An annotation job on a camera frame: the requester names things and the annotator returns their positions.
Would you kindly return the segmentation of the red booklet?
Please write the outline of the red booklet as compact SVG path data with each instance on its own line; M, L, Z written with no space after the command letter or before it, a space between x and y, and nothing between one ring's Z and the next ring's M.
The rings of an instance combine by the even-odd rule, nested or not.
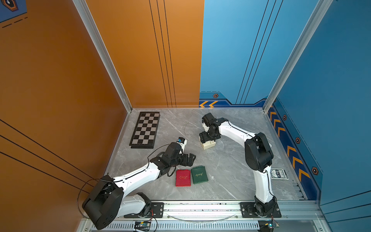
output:
M177 170L176 171L176 187L190 187L191 186L191 171Z

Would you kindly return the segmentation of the left circuit board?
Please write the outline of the left circuit board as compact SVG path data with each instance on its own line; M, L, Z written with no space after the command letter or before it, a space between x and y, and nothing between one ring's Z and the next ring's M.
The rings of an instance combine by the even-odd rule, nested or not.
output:
M151 224L151 221L135 221L133 229L135 232L149 232Z

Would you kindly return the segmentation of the right circuit board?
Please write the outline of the right circuit board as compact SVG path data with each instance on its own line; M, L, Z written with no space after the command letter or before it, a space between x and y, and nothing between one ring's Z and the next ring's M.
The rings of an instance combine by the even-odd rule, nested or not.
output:
M258 221L259 229L258 232L273 232L276 227L280 227L279 223L275 221Z

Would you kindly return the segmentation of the aluminium corner post left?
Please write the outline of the aluminium corner post left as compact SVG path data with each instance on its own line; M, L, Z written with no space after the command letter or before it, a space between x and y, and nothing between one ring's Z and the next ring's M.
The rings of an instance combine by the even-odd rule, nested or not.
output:
M123 87L121 79L117 73L115 65L110 57L110 54L106 48L103 38L99 32L97 24L93 18L93 15L88 7L86 1L73 0L72 1L77 9L80 18L82 19L85 28L87 29L89 36L98 52L98 55L104 64L107 73L109 74L111 81L128 113L132 112L132 105L129 101L127 93Z

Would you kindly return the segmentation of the circuit board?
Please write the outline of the circuit board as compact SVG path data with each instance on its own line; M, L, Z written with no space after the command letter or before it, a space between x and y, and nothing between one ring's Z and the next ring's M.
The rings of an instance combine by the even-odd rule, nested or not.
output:
M275 221L258 221L259 229L258 232L273 232L276 227L280 227L279 223Z
M135 232L149 232L151 224L151 221L135 221L133 229Z

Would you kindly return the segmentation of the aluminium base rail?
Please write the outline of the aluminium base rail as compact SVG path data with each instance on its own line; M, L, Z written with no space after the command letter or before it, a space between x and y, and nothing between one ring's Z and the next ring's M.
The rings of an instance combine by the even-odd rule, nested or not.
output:
M272 212L260 216L253 201L152 201L126 199L123 211L119 204L86 207L85 211L97 227L106 228L117 218L174 219L189 222L219 220L324 220L325 216L315 201L278 201Z

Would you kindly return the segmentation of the green booklet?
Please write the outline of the green booklet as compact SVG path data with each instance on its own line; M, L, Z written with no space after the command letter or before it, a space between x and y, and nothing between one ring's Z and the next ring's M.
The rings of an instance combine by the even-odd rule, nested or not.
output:
M207 172L204 166L198 166L191 169L193 184L208 182Z

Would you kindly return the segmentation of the aluminium corner post right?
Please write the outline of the aluminium corner post right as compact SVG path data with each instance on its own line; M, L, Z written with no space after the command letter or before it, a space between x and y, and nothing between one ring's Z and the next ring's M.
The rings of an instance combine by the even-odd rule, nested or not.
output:
M272 90L270 91L270 94L268 95L268 98L262 108L264 113L268 113L270 107L273 105L274 100L278 97L278 94L280 93L291 72L299 61L299 58L303 54L305 48L307 47L312 36L320 25L332 2L333 0L320 0L316 4L288 60L286 61L281 73L279 74L275 84L273 85Z

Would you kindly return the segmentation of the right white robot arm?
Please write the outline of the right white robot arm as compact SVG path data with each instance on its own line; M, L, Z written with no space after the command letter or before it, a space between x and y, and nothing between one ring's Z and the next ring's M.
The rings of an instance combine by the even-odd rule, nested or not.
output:
M244 148L245 161L254 171L256 185L254 214L273 216L278 209L277 198L272 191L271 166L274 154L264 133L253 133L239 128L228 119L215 118L211 113L202 117L204 131L199 134L203 149L214 146L217 139L226 136Z

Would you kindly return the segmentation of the black white chessboard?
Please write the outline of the black white chessboard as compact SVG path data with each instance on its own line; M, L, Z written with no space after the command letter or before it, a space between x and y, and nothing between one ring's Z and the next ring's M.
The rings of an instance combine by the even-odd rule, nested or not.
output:
M140 112L129 146L136 149L153 149L160 112Z

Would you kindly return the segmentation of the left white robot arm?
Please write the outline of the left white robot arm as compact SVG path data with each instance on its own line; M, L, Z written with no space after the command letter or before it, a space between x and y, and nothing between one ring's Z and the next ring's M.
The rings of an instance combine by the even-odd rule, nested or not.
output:
M129 194L162 176L171 177L179 165L191 167L196 156L184 153L186 144L187 140L180 137L143 167L119 177L105 175L98 179L82 203L82 209L94 226L102 230L117 217L132 214L138 217L151 216L151 200L142 192L133 196Z

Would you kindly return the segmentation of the playing card deck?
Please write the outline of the playing card deck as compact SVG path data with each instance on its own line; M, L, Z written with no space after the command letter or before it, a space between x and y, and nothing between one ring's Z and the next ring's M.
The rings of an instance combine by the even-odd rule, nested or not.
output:
M272 168L271 178L272 180L289 180L285 169L282 168Z

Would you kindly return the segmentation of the aluminium corner post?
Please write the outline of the aluminium corner post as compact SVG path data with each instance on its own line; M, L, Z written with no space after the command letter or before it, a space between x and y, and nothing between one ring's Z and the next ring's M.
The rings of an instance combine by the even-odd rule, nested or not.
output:
M288 60L286 61L281 73L279 74L275 84L273 85L272 90L270 91L270 94L268 95L268 98L262 108L264 113L268 113L270 107L273 105L274 100L278 97L278 94L280 93L291 72L299 61L299 58L303 54L305 48L307 47L312 36L320 25L332 2L333 0L320 0L316 4Z
M87 29L89 36L98 52L98 55L104 64L107 73L109 74L111 81L128 113L132 112L132 105L129 101L127 93L123 87L121 79L117 73L115 65L110 57L110 54L106 48L103 38L99 32L97 24L93 18L93 15L88 7L86 1L73 0L72 1L77 9L80 18L82 19L85 28Z

